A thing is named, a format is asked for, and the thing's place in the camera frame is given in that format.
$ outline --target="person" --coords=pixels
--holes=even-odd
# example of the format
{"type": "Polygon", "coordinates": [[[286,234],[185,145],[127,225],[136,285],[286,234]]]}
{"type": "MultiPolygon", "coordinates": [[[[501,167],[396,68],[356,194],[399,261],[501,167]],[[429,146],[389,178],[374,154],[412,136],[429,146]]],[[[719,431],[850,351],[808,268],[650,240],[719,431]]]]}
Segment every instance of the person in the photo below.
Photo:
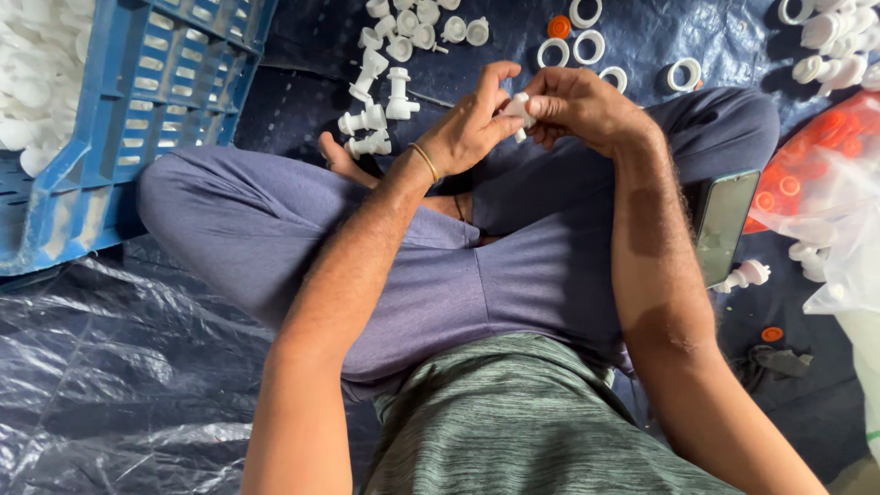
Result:
{"type": "Polygon", "coordinates": [[[642,111],[547,68],[524,89],[542,146],[498,145],[523,125],[498,115],[519,72],[485,67],[381,180],[327,133],[330,170],[202,147],[143,173],[159,242],[277,329],[242,492],[351,493],[343,404],[372,399],[369,494],[825,493],[718,349],[679,188],[762,168],[772,104],[722,88],[642,111]],[[425,197],[472,167],[471,193],[425,197]],[[608,388],[630,363],[675,454],[608,388]]]}

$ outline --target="foot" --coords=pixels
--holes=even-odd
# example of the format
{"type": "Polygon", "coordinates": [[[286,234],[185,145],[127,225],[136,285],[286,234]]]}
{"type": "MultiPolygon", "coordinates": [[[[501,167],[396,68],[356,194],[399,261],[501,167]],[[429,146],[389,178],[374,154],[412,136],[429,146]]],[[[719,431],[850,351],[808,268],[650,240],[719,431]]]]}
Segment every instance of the foot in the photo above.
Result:
{"type": "MultiPolygon", "coordinates": [[[[343,177],[348,177],[358,184],[372,189],[379,184],[379,179],[364,172],[348,153],[339,146],[329,132],[321,133],[318,139],[321,156],[327,160],[327,168],[343,177]]],[[[473,197],[471,193],[455,196],[432,196],[422,200],[422,206],[429,210],[442,213],[447,217],[471,223],[473,220],[473,197]]]]}

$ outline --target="purple pants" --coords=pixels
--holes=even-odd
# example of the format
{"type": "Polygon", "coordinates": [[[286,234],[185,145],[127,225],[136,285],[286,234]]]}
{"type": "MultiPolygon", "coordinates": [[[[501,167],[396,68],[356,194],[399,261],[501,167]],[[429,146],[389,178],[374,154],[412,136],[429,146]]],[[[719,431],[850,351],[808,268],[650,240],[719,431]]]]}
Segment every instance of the purple pants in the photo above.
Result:
{"type": "MultiPolygon", "coordinates": [[[[779,137],[775,107],[753,90],[693,92],[648,112],[669,137],[682,184],[763,168],[779,137]]],[[[345,358],[350,401],[395,391],[438,352],[513,332],[629,371],[611,285],[612,162],[572,137],[551,152],[507,140],[473,177],[473,225],[416,213],[345,358]],[[480,229],[506,237],[476,247],[480,229]]],[[[198,147],[144,171],[138,209],[165,249],[277,329],[321,243],[368,192],[319,166],[198,147]]]]}

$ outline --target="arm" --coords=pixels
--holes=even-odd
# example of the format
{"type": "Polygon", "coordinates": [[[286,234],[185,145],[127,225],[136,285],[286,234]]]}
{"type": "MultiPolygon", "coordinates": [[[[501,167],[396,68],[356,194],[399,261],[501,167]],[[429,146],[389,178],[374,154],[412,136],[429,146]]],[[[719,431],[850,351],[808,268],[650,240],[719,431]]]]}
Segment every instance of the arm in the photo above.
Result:
{"type": "MultiPolygon", "coordinates": [[[[514,63],[487,66],[477,92],[419,139],[440,176],[464,172],[522,126],[522,119],[492,118],[498,83],[518,72],[514,63]]],[[[342,360],[433,179],[421,155],[404,152],[312,265],[264,365],[243,493],[351,493],[342,360]]]]}
{"type": "Polygon", "coordinates": [[[589,70],[551,69],[526,89],[533,131],[583,138],[615,166],[612,285],[624,340],[676,452],[749,493],[825,493],[739,385],[715,317],[663,132],[589,70]]]}

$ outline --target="left hand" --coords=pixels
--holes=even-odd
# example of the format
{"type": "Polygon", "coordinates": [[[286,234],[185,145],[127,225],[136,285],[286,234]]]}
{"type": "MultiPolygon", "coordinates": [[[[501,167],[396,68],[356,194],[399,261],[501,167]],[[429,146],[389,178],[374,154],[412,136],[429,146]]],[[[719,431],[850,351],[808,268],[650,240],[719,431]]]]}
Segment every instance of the left hand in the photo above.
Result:
{"type": "Polygon", "coordinates": [[[482,160],[496,144],[523,127],[521,117],[493,117],[510,96],[499,83],[519,74],[513,62],[483,67],[477,89],[458,101],[416,143],[428,153],[440,177],[461,174],[482,160]]]}

